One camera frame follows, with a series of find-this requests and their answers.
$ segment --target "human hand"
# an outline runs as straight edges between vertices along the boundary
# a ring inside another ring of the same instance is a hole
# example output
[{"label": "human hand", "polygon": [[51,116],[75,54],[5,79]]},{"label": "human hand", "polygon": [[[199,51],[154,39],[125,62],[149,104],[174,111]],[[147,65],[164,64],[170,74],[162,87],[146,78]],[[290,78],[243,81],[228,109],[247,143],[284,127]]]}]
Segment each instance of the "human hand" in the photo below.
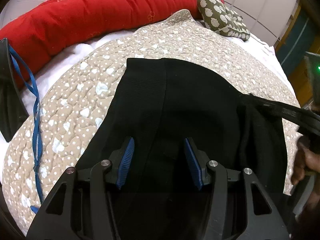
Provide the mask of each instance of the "human hand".
[{"label": "human hand", "polygon": [[297,185],[299,181],[303,180],[306,175],[306,167],[317,172],[314,189],[305,207],[308,211],[313,211],[320,200],[320,155],[310,151],[309,145],[310,141],[307,137],[302,136],[298,139],[298,151],[294,160],[291,182],[293,185]]}]

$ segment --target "metal screw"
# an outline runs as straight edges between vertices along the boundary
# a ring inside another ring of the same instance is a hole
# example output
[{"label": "metal screw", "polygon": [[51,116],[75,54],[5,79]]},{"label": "metal screw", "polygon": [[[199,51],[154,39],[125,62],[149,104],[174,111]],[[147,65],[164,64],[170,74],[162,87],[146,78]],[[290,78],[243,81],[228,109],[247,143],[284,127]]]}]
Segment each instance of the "metal screw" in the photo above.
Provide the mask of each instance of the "metal screw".
[{"label": "metal screw", "polygon": [[209,161],[209,165],[210,165],[211,167],[215,167],[215,166],[218,165],[218,162],[216,162],[216,161]]},{"label": "metal screw", "polygon": [[101,162],[101,165],[102,165],[102,166],[108,166],[108,165],[110,165],[110,161],[109,161],[109,160],[103,160],[103,161]]},{"label": "metal screw", "polygon": [[252,173],[252,170],[250,168],[244,168],[244,173],[250,175]]},{"label": "metal screw", "polygon": [[74,173],[76,171],[76,168],[75,167],[69,167],[69,168],[67,168],[67,173],[68,174],[72,174],[72,173]]}]

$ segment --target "white sheet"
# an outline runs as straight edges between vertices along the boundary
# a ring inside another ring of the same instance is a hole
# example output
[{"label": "white sheet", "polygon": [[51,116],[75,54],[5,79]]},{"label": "white sheet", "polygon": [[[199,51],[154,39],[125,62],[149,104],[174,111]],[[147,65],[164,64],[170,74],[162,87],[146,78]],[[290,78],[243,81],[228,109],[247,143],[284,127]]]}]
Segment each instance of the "white sheet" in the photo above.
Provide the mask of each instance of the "white sheet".
[{"label": "white sheet", "polygon": [[[104,43],[130,35],[135,30],[119,31],[107,34],[100,38],[94,38],[86,43],[72,45],[64,49],[61,53],[55,56],[41,71],[36,75],[36,83],[38,86],[40,100],[46,95],[50,87],[65,73],[69,68],[76,64],[86,55],[100,47]],[[226,37],[226,39],[238,44],[257,60],[263,63],[270,71],[272,71],[280,80],[294,93],[294,90],[284,74],[280,63],[278,62],[273,47],[259,40],[256,36],[251,34],[248,41],[244,42],[238,38]],[[21,93],[22,101],[26,106],[29,114],[32,114],[33,104],[35,101],[34,95],[25,89]],[[0,182],[2,182],[2,169],[4,156],[7,152],[9,143],[7,143],[0,132]]]}]

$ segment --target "quilted fabric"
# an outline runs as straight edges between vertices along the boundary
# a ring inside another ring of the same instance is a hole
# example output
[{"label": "quilted fabric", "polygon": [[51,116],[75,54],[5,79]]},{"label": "quilted fabric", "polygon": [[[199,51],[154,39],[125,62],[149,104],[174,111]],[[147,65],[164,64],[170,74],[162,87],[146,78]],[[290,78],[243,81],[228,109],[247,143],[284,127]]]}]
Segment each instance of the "quilted fabric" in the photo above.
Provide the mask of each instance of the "quilted fabric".
[{"label": "quilted fabric", "polygon": [[198,0],[198,8],[208,29],[222,36],[236,37],[243,41],[250,38],[250,31],[240,15],[220,0]]},{"label": "quilted fabric", "polygon": [[[40,179],[46,197],[63,171],[74,166],[101,125],[129,57],[177,58],[209,68],[242,93],[298,106],[297,99],[270,70],[235,43],[199,26],[188,10],[110,41],[74,65],[41,103],[43,157]],[[284,121],[288,150],[285,192],[296,150],[296,125]],[[3,192],[9,210],[26,234],[39,206],[35,188],[30,116],[10,142],[4,159]]]},{"label": "quilted fabric", "polygon": [[[106,32],[158,22],[181,9],[201,18],[196,0],[49,0],[8,23],[0,30],[0,40],[8,38],[36,73],[68,46]],[[28,80],[27,71],[20,69]],[[21,88],[21,78],[15,75],[15,80]]]}]

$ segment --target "black cloth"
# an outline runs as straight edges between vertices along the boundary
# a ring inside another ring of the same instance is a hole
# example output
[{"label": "black cloth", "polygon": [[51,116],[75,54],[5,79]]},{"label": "black cloth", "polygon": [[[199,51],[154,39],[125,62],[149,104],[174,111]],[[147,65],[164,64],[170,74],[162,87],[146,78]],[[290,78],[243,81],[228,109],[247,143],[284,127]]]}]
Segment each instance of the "black cloth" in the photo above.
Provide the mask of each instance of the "black cloth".
[{"label": "black cloth", "polygon": [[271,196],[282,194],[282,120],[261,113],[252,98],[190,62],[127,59],[108,114],[76,164],[90,168],[126,136],[134,138],[126,184],[113,194],[122,240],[196,239],[209,193],[193,186],[182,148],[186,137],[225,168],[251,168]]},{"label": "black cloth", "polygon": [[0,131],[10,142],[29,114],[13,78],[8,40],[0,41]]},{"label": "black cloth", "polygon": [[0,186],[0,239],[23,240],[25,236],[11,216]]}]

